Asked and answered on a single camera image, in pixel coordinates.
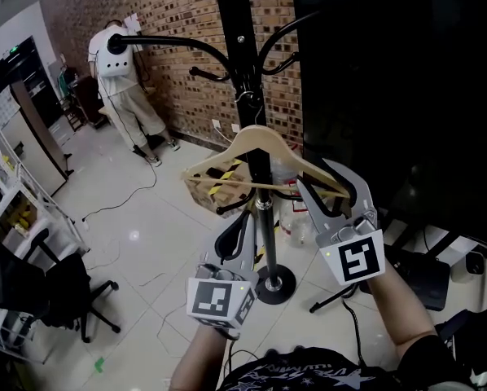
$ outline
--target black metal coat rack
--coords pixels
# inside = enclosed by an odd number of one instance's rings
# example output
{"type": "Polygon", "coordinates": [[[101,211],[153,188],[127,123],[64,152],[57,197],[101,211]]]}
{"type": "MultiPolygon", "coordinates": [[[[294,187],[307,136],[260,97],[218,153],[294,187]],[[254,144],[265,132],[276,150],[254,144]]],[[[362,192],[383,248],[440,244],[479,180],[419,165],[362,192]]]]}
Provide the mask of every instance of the black metal coat rack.
{"type": "MultiPolygon", "coordinates": [[[[227,54],[225,57],[219,50],[209,44],[185,37],[141,36],[125,37],[114,35],[108,42],[108,50],[121,53],[127,45],[170,45],[189,46],[205,51],[217,59],[225,68],[226,75],[219,77],[197,67],[190,69],[190,74],[207,78],[211,81],[231,80],[235,88],[236,107],[243,128],[249,125],[266,125],[265,104],[263,98],[262,75],[274,75],[295,63],[298,53],[292,55],[272,70],[264,69],[264,63],[273,45],[283,36],[292,32],[320,13],[316,11],[290,24],[283,26],[274,33],[258,53],[254,28],[252,23],[251,4],[249,0],[218,0],[222,27],[226,37],[227,54]]],[[[269,154],[262,150],[255,150],[247,154],[249,171],[254,182],[271,184],[269,154]]],[[[250,193],[245,199],[253,197],[250,193]]],[[[243,201],[232,204],[221,211],[235,209],[244,204],[243,201]]],[[[286,266],[276,262],[276,244],[274,239],[274,216],[270,191],[262,188],[257,190],[258,219],[265,246],[267,267],[258,271],[260,283],[257,286],[258,298],[267,304],[280,304],[288,300],[296,289],[296,277],[286,266]]]]}

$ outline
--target person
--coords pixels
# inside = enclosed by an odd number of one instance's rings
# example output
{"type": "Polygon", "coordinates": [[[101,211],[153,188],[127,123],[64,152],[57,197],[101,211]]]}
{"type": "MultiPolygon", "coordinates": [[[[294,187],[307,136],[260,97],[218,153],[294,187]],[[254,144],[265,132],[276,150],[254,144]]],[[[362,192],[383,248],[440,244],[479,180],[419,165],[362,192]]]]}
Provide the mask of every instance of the person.
{"type": "MultiPolygon", "coordinates": [[[[333,350],[296,347],[289,354],[270,350],[264,358],[234,369],[220,390],[473,389],[437,336],[423,304],[392,265],[387,262],[385,273],[369,279],[368,284],[401,359],[396,372],[368,367],[362,358],[357,365],[333,350]]],[[[200,325],[169,389],[216,389],[225,348],[225,335],[200,325]]]]}
{"type": "Polygon", "coordinates": [[[180,146],[171,138],[165,123],[158,117],[147,101],[143,89],[138,84],[134,64],[125,76],[101,77],[98,75],[97,58],[100,57],[100,51],[103,51],[103,48],[106,47],[105,40],[114,33],[128,35],[128,29],[124,28],[119,20],[112,20],[106,24],[104,30],[91,38],[88,49],[88,64],[90,65],[91,76],[97,79],[99,93],[103,99],[107,114],[128,147],[134,150],[140,149],[152,165],[159,166],[162,162],[150,149],[146,136],[140,130],[139,122],[149,134],[162,136],[173,151],[177,151],[180,146]]]}

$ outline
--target brick wall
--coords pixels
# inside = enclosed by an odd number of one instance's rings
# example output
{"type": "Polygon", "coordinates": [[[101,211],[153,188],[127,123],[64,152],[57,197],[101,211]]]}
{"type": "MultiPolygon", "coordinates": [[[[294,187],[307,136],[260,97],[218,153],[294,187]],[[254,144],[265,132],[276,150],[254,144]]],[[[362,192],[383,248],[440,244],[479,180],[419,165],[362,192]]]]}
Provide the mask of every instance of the brick wall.
{"type": "MultiPolygon", "coordinates": [[[[294,20],[292,0],[251,0],[257,45],[282,25],[294,20]]],[[[193,37],[226,54],[217,0],[42,0],[46,27],[54,48],[69,65],[87,72],[88,43],[110,19],[137,13],[145,35],[193,37]]],[[[277,66],[298,50],[296,33],[278,42],[265,63],[277,66]]],[[[222,74],[222,66],[201,51],[151,46],[146,49],[151,84],[157,88],[156,109],[169,126],[184,134],[221,145],[227,141],[213,129],[211,119],[222,124],[222,133],[233,138],[230,124],[239,123],[234,91],[227,83],[192,77],[191,66],[222,74]]],[[[269,126],[284,138],[302,143],[300,67],[295,64],[277,76],[264,77],[265,107],[269,126]]]]}

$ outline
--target black t-shirt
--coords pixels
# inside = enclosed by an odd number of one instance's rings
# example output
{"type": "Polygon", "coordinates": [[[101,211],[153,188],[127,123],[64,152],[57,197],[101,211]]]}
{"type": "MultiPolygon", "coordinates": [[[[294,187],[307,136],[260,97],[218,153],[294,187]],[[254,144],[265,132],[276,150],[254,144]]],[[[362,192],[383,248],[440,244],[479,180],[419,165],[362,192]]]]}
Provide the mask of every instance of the black t-shirt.
{"type": "Polygon", "coordinates": [[[247,363],[232,371],[220,391],[294,391],[298,389],[426,389],[435,384],[459,383],[467,378],[437,336],[426,336],[405,353],[396,372],[359,367],[329,349],[299,349],[247,363]]]}

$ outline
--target white shirt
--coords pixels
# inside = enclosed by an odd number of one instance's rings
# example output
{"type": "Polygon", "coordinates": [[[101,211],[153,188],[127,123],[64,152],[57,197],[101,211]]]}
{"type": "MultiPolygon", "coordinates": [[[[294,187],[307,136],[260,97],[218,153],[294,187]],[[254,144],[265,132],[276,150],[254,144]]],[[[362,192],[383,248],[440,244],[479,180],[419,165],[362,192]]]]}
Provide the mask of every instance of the white shirt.
{"type": "MultiPolygon", "coordinates": [[[[100,57],[101,51],[106,51],[107,40],[114,33],[119,33],[120,35],[130,35],[128,29],[112,24],[107,29],[101,30],[94,37],[91,38],[90,46],[88,48],[88,62],[96,62],[97,58],[100,57]]],[[[130,45],[133,52],[139,52],[142,50],[141,47],[130,45]]],[[[124,76],[116,77],[97,77],[99,82],[99,93],[103,99],[107,98],[109,95],[118,94],[121,91],[128,90],[130,87],[138,85],[137,72],[133,64],[129,73],[124,76]]]]}

